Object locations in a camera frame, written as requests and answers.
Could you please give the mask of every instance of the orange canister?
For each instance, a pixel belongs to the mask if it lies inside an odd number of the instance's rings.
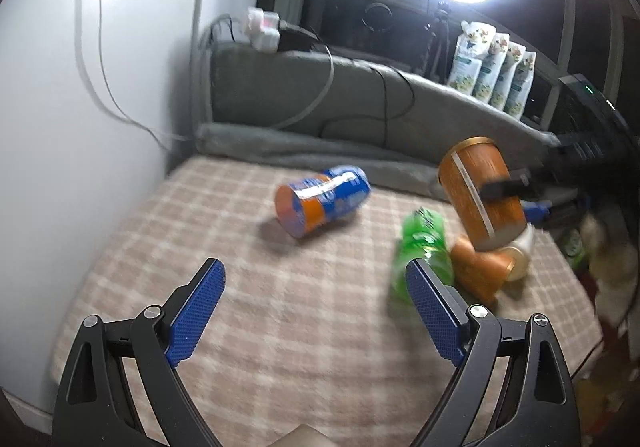
[[[493,140],[468,138],[447,152],[438,178],[478,252],[504,247],[527,227],[517,197],[483,202],[479,190],[487,182],[508,180],[509,170]]]
[[[291,236],[303,237],[320,225],[356,210],[371,193],[360,167],[337,166],[311,178],[278,187],[278,221]]]
[[[456,281],[485,305],[494,302],[516,264],[503,253],[476,252],[467,236],[458,238],[449,255]]]

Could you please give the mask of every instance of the white stripe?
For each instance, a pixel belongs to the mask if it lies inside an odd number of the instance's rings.
[[[495,236],[494,226],[492,225],[491,220],[489,219],[489,214],[486,213],[484,205],[482,205],[482,200],[480,199],[480,195],[478,194],[478,190],[476,189],[476,186],[471,181],[471,177],[469,176],[469,173],[466,172],[465,165],[462,163],[462,160],[460,160],[458,153],[453,153],[452,157],[453,157],[454,164],[456,164],[456,167],[458,167],[458,170],[462,175],[462,180],[464,180],[466,183],[466,188],[468,188],[469,192],[471,193],[471,198],[474,199],[474,203],[478,208],[478,212],[480,213],[480,217],[484,222],[484,227],[486,228],[486,231],[489,234],[489,237],[494,237]]]
[[[299,191],[296,191],[296,196],[301,200],[315,198],[316,196],[320,196],[327,191],[335,189],[338,185],[342,185],[343,183],[347,182],[353,182],[357,179],[358,177],[353,172],[345,172],[339,174],[338,176],[332,178],[327,182],[322,182],[320,185],[312,185],[309,187],[305,187],[304,189],[300,189]]]

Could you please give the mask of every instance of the plaid blanket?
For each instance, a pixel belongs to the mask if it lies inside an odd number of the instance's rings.
[[[345,447],[409,445],[453,373],[414,308],[389,294],[402,219],[453,208],[373,189],[350,220],[300,242],[274,219],[273,194],[305,172],[195,157],[118,232],[89,274],[52,360],[56,380],[82,319],[132,318],[186,284],[208,257],[226,290],[193,355],[178,367],[191,398],[227,447],[267,445],[306,423]],[[498,316],[551,320],[573,371],[600,338],[585,292],[551,237],[538,233],[530,275],[498,294]],[[135,362],[127,360],[145,430],[162,440]],[[483,433],[506,363],[499,359],[471,435]]]

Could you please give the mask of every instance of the white pouch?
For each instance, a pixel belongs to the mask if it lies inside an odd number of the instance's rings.
[[[494,86],[498,80],[500,68],[507,57],[509,34],[495,34],[489,45],[488,55],[482,61],[480,74],[474,87],[473,96],[483,103],[489,102]]]
[[[491,100],[489,100],[489,105],[497,110],[503,111],[504,105],[507,103],[511,81],[513,81],[516,68],[522,60],[525,50],[525,46],[510,41],[507,55],[504,58],[504,63],[502,63],[498,74],[498,80],[495,82],[494,91],[491,94]]]
[[[517,120],[520,120],[524,113],[524,107],[527,104],[527,98],[533,84],[535,69],[536,53],[525,52],[524,58],[516,67],[507,102],[504,105],[504,111]]]
[[[481,67],[482,61],[480,59],[456,55],[453,59],[453,66],[451,67],[447,85],[460,93],[471,95]]]
[[[447,85],[461,93],[471,95],[480,73],[482,59],[489,52],[495,35],[495,27],[486,23],[463,21],[462,34],[456,43],[456,53]]]

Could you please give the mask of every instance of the gray backrest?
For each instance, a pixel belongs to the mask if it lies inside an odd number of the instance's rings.
[[[330,72],[326,54],[284,52],[267,55],[240,44],[221,44],[211,60],[212,112],[216,122],[269,127],[302,111],[322,90]],[[324,138],[380,146],[383,141],[384,87],[388,115],[415,106],[401,119],[388,123],[387,148],[432,164],[456,143],[470,137],[496,141],[511,169],[532,166],[556,137],[518,122],[505,113],[452,88],[405,73],[407,84],[394,69],[334,57],[335,78],[328,95],[289,132],[319,136],[323,123],[341,116],[370,116],[381,120],[350,118],[329,124]]]

